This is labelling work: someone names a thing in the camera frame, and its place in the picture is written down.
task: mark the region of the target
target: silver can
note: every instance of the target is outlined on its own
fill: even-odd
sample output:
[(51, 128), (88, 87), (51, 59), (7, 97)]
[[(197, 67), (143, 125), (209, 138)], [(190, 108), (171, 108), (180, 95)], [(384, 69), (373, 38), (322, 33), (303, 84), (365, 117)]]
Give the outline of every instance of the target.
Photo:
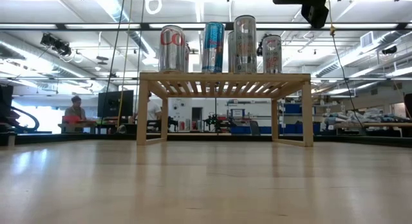
[(168, 25), (160, 34), (159, 71), (185, 70), (186, 44), (185, 34), (179, 26)]
[(233, 73), (234, 67), (235, 67), (235, 60), (236, 60), (236, 54), (235, 54), (235, 39), (234, 39), (234, 31), (231, 31), (227, 35), (227, 44), (228, 44), (228, 49), (229, 49), (229, 55), (228, 55), (228, 62), (229, 62), (229, 73)]
[(189, 48), (189, 44), (186, 43), (185, 47), (185, 73), (189, 72), (189, 55), (191, 53), (191, 49)]
[(282, 39), (278, 35), (263, 38), (263, 72), (282, 73)]
[(256, 20), (251, 15), (242, 15), (234, 21), (235, 73), (256, 73)]

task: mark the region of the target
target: monitor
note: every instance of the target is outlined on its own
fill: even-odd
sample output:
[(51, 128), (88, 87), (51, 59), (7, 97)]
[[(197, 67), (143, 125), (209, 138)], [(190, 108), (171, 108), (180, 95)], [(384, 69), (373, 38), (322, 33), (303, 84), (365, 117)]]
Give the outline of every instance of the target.
[[(117, 117), (120, 109), (121, 91), (98, 94), (98, 117)], [(133, 90), (123, 91), (122, 112), (120, 116), (133, 116)]]

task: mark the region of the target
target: man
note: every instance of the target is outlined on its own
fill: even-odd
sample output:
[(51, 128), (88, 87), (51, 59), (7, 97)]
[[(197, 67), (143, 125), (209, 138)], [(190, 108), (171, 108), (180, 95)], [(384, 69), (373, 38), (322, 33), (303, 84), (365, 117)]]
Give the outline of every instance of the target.
[(71, 102), (73, 103), (73, 105), (66, 109), (64, 116), (77, 116), (81, 121), (85, 121), (86, 114), (84, 112), (84, 109), (80, 107), (80, 105), (82, 105), (82, 99), (76, 95), (71, 98)]
[(159, 120), (162, 118), (162, 109), (156, 103), (150, 100), (152, 93), (149, 92), (149, 101), (147, 102), (147, 120)]

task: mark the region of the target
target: cable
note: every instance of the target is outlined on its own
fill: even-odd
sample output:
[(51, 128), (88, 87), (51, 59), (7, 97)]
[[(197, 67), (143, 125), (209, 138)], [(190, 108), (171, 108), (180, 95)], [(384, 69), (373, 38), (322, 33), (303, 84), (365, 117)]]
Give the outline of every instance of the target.
[[(141, 20), (142, 22), (143, 22), (143, 14), (144, 14), (145, 2), (146, 2), (146, 0), (143, 0), (142, 16), (141, 16), (141, 18), (140, 18), (140, 20)], [(139, 51), (138, 51), (138, 53), (137, 53), (137, 76), (136, 76), (137, 79), (138, 79), (138, 77), (139, 77), (139, 71), (140, 71), (140, 49), (141, 49), (140, 46), (142, 46), (142, 38), (139, 38)], [(136, 109), (137, 109), (137, 105), (138, 105), (137, 100), (138, 100), (139, 83), (140, 83), (140, 80), (138, 79), (138, 80), (137, 80), (137, 83), (136, 83), (136, 96), (135, 96), (136, 104), (135, 104), (135, 110), (134, 110), (134, 112), (133, 112), (133, 114), (134, 114), (133, 116), (136, 115)]]
[[(51, 47), (51, 46), (47, 47), (47, 48), (40, 54), (40, 56), (39, 56), (37, 59), (41, 58), (41, 57), (47, 52), (47, 50), (50, 49), (50, 47)], [(21, 76), (21, 74), (22, 74), (22, 73), (20, 73), (20, 74), (19, 74), (18, 76), (16, 76), (14, 79), (11, 79), (10, 82), (9, 82), (6, 86), (9, 86), (10, 83), (12, 83), (14, 80), (18, 79), (18, 78)]]
[[(131, 14), (131, 10), (133, 7), (133, 0), (130, 0), (130, 11), (129, 14)], [(129, 25), (127, 26), (127, 33), (130, 31), (130, 24), (131, 20), (129, 19)], [(120, 116), (122, 114), (122, 106), (123, 106), (123, 88), (124, 88), (124, 77), (126, 75), (126, 64), (127, 64), (127, 53), (129, 51), (129, 37), (130, 35), (127, 35), (126, 39), (126, 54), (124, 55), (124, 67), (123, 67), (123, 79), (122, 79), (122, 91), (120, 92), (120, 105), (118, 109), (118, 116), (117, 116), (117, 129), (120, 129)]]
[(337, 51), (336, 41), (335, 41), (335, 27), (333, 26), (333, 22), (332, 22), (332, 6), (330, 5), (330, 0), (328, 0), (328, 2), (329, 2), (329, 18), (330, 18), (330, 35), (332, 36), (332, 39), (333, 39), (333, 46), (335, 47), (336, 56), (337, 56), (337, 60), (339, 62), (339, 66), (342, 69), (343, 80), (345, 81), (345, 85), (348, 88), (350, 103), (352, 104), (352, 107), (353, 107), (353, 114), (355, 115), (355, 118), (358, 120), (358, 123), (359, 123), (360, 127), (364, 128), (362, 122), (359, 120), (358, 116), (356, 115), (356, 109), (355, 109), (355, 104), (353, 103), (352, 93), (350, 92), (349, 84), (348, 84), (347, 78), (345, 76), (345, 70), (343, 69), (343, 66), (342, 66), (342, 63), (341, 63), (341, 58), (339, 57), (339, 52)]
[(124, 9), (124, 1), (122, 1), (122, 7), (120, 9), (120, 18), (118, 20), (118, 26), (117, 26), (117, 33), (116, 33), (116, 40), (115, 40), (115, 45), (113, 47), (113, 56), (111, 57), (111, 65), (110, 65), (110, 71), (109, 71), (109, 78), (108, 78), (108, 85), (106, 88), (106, 92), (104, 94), (104, 103), (103, 103), (103, 114), (102, 114), (102, 118), (100, 120), (100, 125), (103, 124), (103, 119), (104, 119), (104, 110), (106, 108), (106, 100), (108, 98), (108, 92), (109, 92), (109, 86), (110, 86), (110, 79), (112, 76), (112, 72), (113, 72), (113, 63), (115, 62), (115, 54), (116, 54), (116, 47), (117, 47), (117, 42), (118, 42), (118, 34), (120, 32), (120, 25), (122, 24), (122, 16), (123, 16), (123, 9)]

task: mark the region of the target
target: red bull can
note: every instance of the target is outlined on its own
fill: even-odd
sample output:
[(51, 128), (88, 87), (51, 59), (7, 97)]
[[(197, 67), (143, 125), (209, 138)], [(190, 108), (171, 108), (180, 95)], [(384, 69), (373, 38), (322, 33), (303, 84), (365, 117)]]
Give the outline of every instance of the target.
[(228, 62), (229, 62), (229, 73), (235, 72), (234, 70), (234, 65), (235, 65), (235, 60), (236, 60), (236, 54), (235, 54), (235, 38), (234, 38), (234, 31), (231, 31), (227, 35), (227, 44), (229, 48), (229, 56), (228, 56)]
[(282, 40), (278, 35), (269, 35), (262, 40), (263, 72), (282, 73)]
[(189, 44), (186, 43), (185, 47), (185, 73), (189, 72), (189, 55), (191, 53), (191, 49), (189, 48)]
[(251, 15), (242, 15), (234, 21), (235, 73), (256, 73), (256, 20)]
[(203, 45), (201, 71), (206, 73), (221, 73), (223, 67), (223, 44), (225, 26), (221, 23), (207, 23)]
[(159, 71), (185, 70), (185, 34), (179, 26), (167, 25), (160, 34)]

